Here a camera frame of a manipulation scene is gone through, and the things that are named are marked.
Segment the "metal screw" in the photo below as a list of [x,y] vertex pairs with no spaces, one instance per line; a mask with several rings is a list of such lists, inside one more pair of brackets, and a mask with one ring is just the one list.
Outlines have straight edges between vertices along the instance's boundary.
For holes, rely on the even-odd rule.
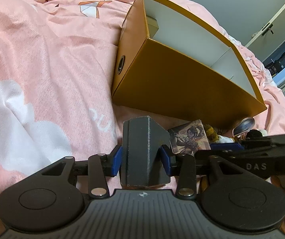
[[190,188],[182,188],[179,190],[179,194],[184,197],[192,196],[194,195],[194,193],[195,193],[194,190]]
[[91,194],[95,196],[103,196],[106,193],[107,193],[107,190],[105,190],[104,188],[94,188],[91,190]]

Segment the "door handle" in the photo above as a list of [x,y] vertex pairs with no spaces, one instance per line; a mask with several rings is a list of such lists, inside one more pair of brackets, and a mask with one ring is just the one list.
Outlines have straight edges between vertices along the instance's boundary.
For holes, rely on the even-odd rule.
[[266,28],[266,30],[265,30],[264,32],[262,32],[262,36],[264,36],[268,31],[271,31],[271,33],[274,34],[273,31],[271,30],[272,27],[273,27],[273,24],[271,24],[270,26],[268,26],[268,27]]

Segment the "pink bedsheet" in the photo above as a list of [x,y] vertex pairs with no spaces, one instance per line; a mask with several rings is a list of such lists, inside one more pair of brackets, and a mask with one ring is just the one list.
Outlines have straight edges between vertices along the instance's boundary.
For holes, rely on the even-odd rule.
[[[109,153],[123,121],[148,114],[113,105],[110,97],[121,25],[133,1],[0,0],[0,193],[64,156]],[[202,5],[172,1],[228,37]],[[238,47],[268,107],[255,117],[256,127],[285,133],[281,90]],[[185,122],[150,115],[166,129]],[[109,186],[120,187],[119,177]]]

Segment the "orange box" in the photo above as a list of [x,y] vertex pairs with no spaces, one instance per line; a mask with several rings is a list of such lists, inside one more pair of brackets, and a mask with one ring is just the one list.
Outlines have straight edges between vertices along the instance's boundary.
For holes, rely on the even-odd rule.
[[[152,39],[147,17],[158,25]],[[117,105],[218,128],[266,110],[234,44],[169,0],[134,1],[121,30],[111,94]]]

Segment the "logo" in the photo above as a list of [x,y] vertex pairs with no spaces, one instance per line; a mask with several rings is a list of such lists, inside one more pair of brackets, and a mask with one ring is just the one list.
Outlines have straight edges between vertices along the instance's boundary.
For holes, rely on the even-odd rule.
[[81,8],[81,13],[87,17],[93,17],[99,19],[98,8],[102,7],[105,3],[110,3],[110,0],[104,1],[89,1],[89,2],[80,2],[78,5]]
[[247,164],[246,166],[247,170],[266,170],[266,164],[262,163],[261,165],[255,164],[254,166],[252,166],[252,164]]
[[147,192],[140,192],[139,194],[138,194],[138,196],[141,196],[141,197],[147,197],[149,194],[147,193]]

